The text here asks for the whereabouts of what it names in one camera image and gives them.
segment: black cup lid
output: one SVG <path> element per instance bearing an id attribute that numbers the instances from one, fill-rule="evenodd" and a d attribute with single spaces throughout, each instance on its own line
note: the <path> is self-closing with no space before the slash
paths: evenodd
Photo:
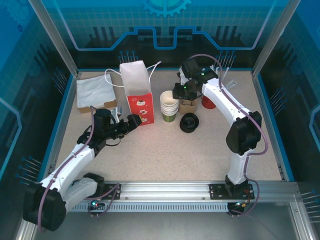
<path id="1" fill-rule="evenodd" d="M 199 119 L 193 113 L 185 114 L 180 121 L 180 128 L 185 133 L 192 133 L 199 126 Z"/>

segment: gear graphic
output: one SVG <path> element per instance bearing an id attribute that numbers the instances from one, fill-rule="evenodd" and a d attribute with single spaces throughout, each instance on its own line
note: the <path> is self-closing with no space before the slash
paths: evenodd
<path id="1" fill-rule="evenodd" d="M 0 0 L 0 7 L 6 7 L 10 16 L 18 23 L 23 24 L 29 16 L 29 7 L 26 0 Z"/>
<path id="2" fill-rule="evenodd" d="M 187 9 L 187 4 L 191 4 L 191 0 L 143 0 L 142 4 L 151 14 L 166 18 L 168 15 L 173 17 L 174 14 L 180 14 L 182 9 Z"/>

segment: stack of paper cups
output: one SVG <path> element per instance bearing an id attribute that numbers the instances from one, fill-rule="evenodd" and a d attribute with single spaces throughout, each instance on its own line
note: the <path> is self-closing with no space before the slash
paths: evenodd
<path id="1" fill-rule="evenodd" d="M 173 98 L 172 91 L 164 91 L 160 96 L 163 120 L 171 123 L 175 120 L 179 108 L 179 100 Z"/>

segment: green paper cup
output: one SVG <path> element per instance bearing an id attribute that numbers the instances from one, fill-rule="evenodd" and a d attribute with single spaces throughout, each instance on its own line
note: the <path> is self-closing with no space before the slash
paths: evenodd
<path id="1" fill-rule="evenodd" d="M 167 123 L 173 122 L 176 118 L 176 115 L 177 115 L 177 113 L 175 113 L 174 115 L 171 115 L 171 116 L 167 116 L 164 113 L 162 113 L 163 120 Z"/>

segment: brown cardboard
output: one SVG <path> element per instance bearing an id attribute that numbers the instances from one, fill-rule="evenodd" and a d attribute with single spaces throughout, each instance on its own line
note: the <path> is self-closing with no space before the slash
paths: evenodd
<path id="1" fill-rule="evenodd" d="M 113 100 L 113 101 L 105 102 L 103 107 L 97 107 L 97 108 L 98 109 L 112 109 L 112 108 L 115 108 L 116 106 L 117 106 L 117 102 L 116 102 L 116 100 Z M 80 113 L 82 113 L 82 114 L 90 113 L 89 106 L 81 107 L 78 109 L 79 109 Z"/>
<path id="2" fill-rule="evenodd" d="M 190 100 L 179 100 L 179 109 L 178 112 L 180 114 L 194 114 L 197 110 L 197 105 L 199 103 L 199 99 L 190 101 Z"/>

